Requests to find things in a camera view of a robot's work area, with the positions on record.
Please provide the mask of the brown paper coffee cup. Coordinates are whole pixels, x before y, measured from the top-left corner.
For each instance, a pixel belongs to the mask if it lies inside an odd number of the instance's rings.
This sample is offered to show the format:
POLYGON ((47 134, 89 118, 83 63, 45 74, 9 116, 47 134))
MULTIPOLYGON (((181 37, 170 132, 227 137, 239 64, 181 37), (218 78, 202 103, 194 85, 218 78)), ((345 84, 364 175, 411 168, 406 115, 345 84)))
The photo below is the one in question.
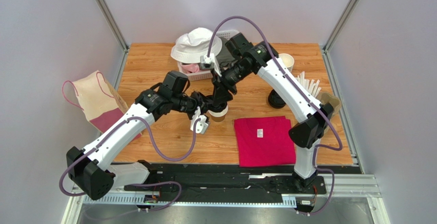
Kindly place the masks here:
POLYGON ((220 123, 226 118, 226 114, 228 112, 228 106, 226 106, 222 111, 220 112, 214 112, 214 111, 208 111, 210 114, 210 118, 216 122, 220 123))

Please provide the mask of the black coffee cup lid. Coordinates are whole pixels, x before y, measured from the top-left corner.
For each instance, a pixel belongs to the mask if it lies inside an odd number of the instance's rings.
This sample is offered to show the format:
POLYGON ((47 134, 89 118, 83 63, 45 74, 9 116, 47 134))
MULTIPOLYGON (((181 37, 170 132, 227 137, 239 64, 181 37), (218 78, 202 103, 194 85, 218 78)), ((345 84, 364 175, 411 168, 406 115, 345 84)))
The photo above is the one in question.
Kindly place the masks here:
POLYGON ((218 106, 208 105, 208 110, 211 111, 211 112, 214 112, 214 113, 223 112, 227 108, 228 108, 227 103, 221 103, 218 106))

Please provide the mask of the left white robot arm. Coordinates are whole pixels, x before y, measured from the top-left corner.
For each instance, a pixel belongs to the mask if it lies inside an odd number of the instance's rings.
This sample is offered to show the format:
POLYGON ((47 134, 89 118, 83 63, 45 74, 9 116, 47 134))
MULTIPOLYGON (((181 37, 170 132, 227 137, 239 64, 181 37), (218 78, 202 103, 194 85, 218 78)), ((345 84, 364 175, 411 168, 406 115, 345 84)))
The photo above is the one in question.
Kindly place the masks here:
POLYGON ((65 177, 82 190, 81 195, 88 195, 92 200, 102 198, 114 188, 143 185, 152 172, 146 161, 121 165, 112 162, 144 130, 148 131, 156 152, 164 157, 153 138, 151 125, 171 111, 188 115, 193 137, 205 133, 209 126, 209 118, 205 115, 208 110, 206 99, 198 92, 188 96, 189 86, 186 75, 168 72, 163 82, 141 92, 128 111, 98 139, 82 149, 72 147, 66 154, 67 169, 58 183, 61 192, 75 195, 64 188, 65 177))

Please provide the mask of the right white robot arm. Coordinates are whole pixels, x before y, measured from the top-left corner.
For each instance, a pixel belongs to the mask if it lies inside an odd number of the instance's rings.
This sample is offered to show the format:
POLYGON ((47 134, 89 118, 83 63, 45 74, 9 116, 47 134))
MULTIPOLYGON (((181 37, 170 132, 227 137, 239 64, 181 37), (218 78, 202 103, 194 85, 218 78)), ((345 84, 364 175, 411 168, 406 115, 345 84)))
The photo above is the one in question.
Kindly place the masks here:
POLYGON ((236 59, 228 69, 215 74, 210 111, 221 112, 237 94, 236 84, 254 73, 266 81, 294 114, 297 125, 288 134, 297 146, 294 176, 302 187, 308 187, 317 176, 313 166, 315 147, 320 144, 333 115, 332 104, 322 104, 292 76, 273 47, 265 42, 253 45, 241 34, 225 43, 236 59))

